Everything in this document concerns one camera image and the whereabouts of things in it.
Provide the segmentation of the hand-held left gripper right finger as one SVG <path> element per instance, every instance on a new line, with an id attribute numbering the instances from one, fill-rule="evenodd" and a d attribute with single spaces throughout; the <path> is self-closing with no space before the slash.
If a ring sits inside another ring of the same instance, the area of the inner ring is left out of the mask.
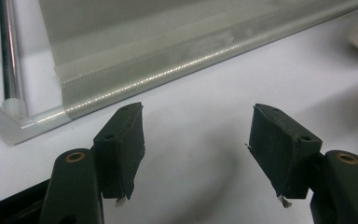
<path id="1" fill-rule="evenodd" d="M 277 196 L 306 198 L 308 170 L 317 161 L 322 144 L 318 136 L 282 110 L 254 105 L 249 150 Z"/>

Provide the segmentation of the chrome rack pole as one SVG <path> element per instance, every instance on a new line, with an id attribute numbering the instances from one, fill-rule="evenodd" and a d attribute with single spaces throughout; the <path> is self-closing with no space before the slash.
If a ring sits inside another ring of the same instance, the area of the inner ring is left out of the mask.
<path id="1" fill-rule="evenodd" d="M 23 99 L 20 54 L 12 0 L 0 0 L 0 37 L 4 97 Z"/>

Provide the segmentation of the white plastic rack connector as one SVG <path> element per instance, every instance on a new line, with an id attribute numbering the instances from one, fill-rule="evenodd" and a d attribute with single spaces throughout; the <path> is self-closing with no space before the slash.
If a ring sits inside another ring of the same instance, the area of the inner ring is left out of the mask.
<path id="1" fill-rule="evenodd" d="M 0 106 L 0 137 L 14 146 L 70 121 L 62 106 L 27 117 L 24 101 L 10 98 Z"/>

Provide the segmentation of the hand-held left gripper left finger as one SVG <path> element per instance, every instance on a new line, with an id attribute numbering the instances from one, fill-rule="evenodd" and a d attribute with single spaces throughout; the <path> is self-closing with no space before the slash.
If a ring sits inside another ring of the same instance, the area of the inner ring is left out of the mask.
<path id="1" fill-rule="evenodd" d="M 99 186 L 105 199 L 129 199 L 145 155 L 143 105 L 121 107 L 93 139 Z"/>

